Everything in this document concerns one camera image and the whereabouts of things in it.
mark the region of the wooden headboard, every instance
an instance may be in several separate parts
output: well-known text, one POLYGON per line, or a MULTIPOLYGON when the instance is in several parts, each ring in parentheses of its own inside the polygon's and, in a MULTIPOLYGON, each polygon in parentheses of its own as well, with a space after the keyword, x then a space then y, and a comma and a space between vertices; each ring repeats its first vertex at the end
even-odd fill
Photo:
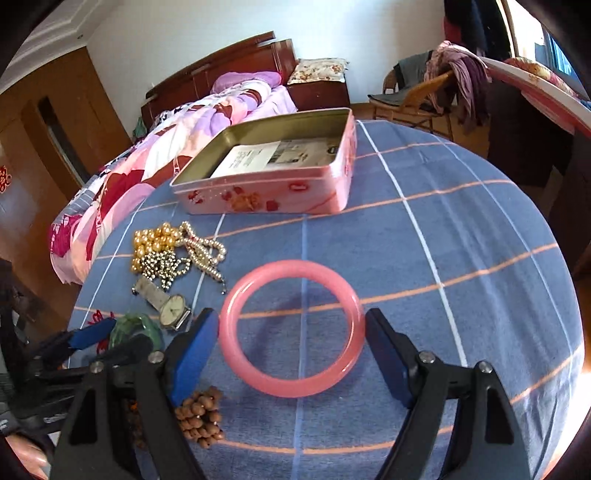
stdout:
POLYGON ((275 40, 274 32, 232 44, 179 70, 148 91, 142 106, 144 124, 149 128, 164 110, 209 95, 214 82, 224 73, 279 72, 285 84, 296 63, 291 39, 275 40))

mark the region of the pink tin box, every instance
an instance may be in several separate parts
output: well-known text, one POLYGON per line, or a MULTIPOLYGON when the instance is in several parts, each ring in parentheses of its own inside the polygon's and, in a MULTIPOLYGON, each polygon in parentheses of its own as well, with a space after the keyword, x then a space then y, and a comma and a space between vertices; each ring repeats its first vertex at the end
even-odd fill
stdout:
POLYGON ((355 119, 348 108, 245 122, 220 132, 170 187, 191 214, 340 212, 349 197, 356 147, 355 119), (210 178, 236 145, 312 138, 336 138, 339 147, 330 164, 210 178))

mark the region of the table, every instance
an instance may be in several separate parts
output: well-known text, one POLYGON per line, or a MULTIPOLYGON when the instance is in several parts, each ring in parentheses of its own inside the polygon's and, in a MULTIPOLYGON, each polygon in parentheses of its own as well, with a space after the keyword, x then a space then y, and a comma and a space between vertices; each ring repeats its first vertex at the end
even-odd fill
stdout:
MULTIPOLYGON (((155 310, 131 294, 135 230, 188 220, 198 235, 228 249, 229 287, 270 261, 326 265, 379 307, 418 349, 443 361, 492 362, 512 401, 538 478, 553 454, 583 362, 576 296, 548 225, 515 184, 482 158, 434 135, 387 121, 358 122, 358 152, 347 208, 338 215, 189 216, 157 189, 107 240, 80 292, 70 328, 92 313, 155 310)), ((220 286, 192 270, 171 289, 195 313, 220 309, 220 286)), ((319 372, 346 333, 335 298, 317 284, 271 283, 247 302, 238 332, 260 370, 283 378, 319 372)), ((164 333, 168 343, 172 336, 164 333)), ((72 365, 87 363, 79 352, 72 365)), ((352 372, 326 392, 302 399, 253 390, 216 346, 201 385, 217 385, 227 440, 195 447, 216 480, 374 478, 406 411, 386 388, 367 346, 352 372)), ((454 408, 446 408, 426 478, 436 477, 454 408)), ((146 478, 149 462, 142 457, 146 478)))

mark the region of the white wall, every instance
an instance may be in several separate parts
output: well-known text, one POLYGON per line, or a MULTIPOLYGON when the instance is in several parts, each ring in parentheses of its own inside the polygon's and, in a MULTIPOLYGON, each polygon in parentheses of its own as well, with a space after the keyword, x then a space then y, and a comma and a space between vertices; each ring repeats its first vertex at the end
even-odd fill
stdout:
POLYGON ((398 60, 443 40, 443 0, 124 0, 88 50, 131 132, 152 85, 269 30, 292 38, 297 57, 346 58, 351 102, 365 102, 398 60))

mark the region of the pink bedsheet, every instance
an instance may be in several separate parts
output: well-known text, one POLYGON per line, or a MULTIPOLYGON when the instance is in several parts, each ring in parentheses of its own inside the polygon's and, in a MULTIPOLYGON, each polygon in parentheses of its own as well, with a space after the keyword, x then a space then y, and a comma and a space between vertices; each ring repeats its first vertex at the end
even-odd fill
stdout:
POLYGON ((165 120, 126 160, 113 165, 85 212, 54 221, 50 257, 58 277, 64 283, 83 284, 119 223, 221 130, 242 121, 295 111, 284 86, 272 89, 255 79, 193 102, 165 120))

